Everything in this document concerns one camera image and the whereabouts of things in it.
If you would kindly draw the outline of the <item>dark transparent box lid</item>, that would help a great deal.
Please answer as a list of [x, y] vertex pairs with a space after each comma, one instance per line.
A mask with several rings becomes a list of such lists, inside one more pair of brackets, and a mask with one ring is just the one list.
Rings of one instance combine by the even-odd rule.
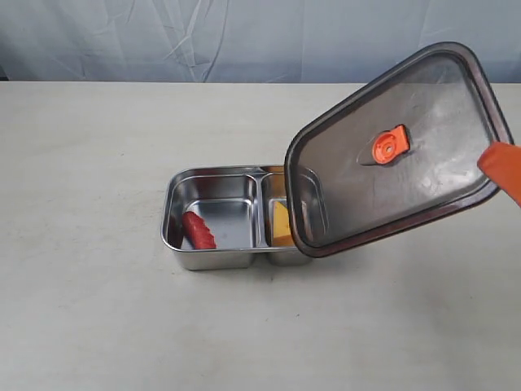
[[291, 234], [319, 258], [482, 204], [482, 154], [512, 134], [475, 53], [415, 52], [307, 124], [284, 162]]

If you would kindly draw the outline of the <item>yellow toy cheese wedge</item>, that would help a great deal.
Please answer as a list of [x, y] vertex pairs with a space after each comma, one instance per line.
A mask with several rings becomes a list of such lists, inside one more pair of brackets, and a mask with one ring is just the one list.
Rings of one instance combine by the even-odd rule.
[[273, 206], [272, 245], [274, 247], [293, 247], [291, 226], [287, 207], [280, 201]]

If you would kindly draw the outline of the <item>red toy sausage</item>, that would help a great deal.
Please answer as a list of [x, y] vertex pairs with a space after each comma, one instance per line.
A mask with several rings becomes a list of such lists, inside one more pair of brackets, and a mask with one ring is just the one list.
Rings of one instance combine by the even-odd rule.
[[205, 221], [193, 211], [184, 212], [182, 227], [194, 249], [215, 249], [217, 247], [215, 237]]

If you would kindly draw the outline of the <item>stainless steel lunch box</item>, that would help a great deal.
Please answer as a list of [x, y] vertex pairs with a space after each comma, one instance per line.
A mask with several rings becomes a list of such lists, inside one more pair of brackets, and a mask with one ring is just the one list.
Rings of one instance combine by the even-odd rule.
[[[274, 209], [285, 204], [281, 165], [187, 169], [170, 180], [161, 236], [188, 270], [248, 268], [264, 256], [277, 266], [300, 266], [312, 259], [295, 245], [275, 246]], [[201, 217], [216, 241], [196, 249], [182, 225], [184, 213]]]

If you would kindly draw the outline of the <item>grey-blue backdrop cloth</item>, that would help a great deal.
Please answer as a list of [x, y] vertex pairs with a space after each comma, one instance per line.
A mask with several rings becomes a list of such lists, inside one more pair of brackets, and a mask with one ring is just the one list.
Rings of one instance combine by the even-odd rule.
[[13, 81], [366, 82], [457, 41], [520, 79], [517, 1], [4, 1]]

